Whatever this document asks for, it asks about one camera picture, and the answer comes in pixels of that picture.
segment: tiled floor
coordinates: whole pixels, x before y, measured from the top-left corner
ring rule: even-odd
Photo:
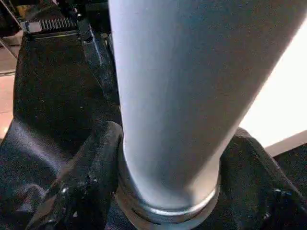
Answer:
[[[19,46],[11,46],[14,53],[18,53]],[[11,56],[7,50],[0,48],[0,74],[4,72],[15,71],[17,60]]]
[[[0,139],[13,118],[13,85],[14,75],[0,77]]]

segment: floor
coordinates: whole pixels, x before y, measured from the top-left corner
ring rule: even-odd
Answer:
[[[0,139],[3,139],[13,118],[14,75],[0,77]]]
[[[11,49],[14,53],[18,53],[19,46],[11,46]],[[15,71],[17,60],[9,54],[7,50],[3,47],[0,47],[0,76],[6,72]]]

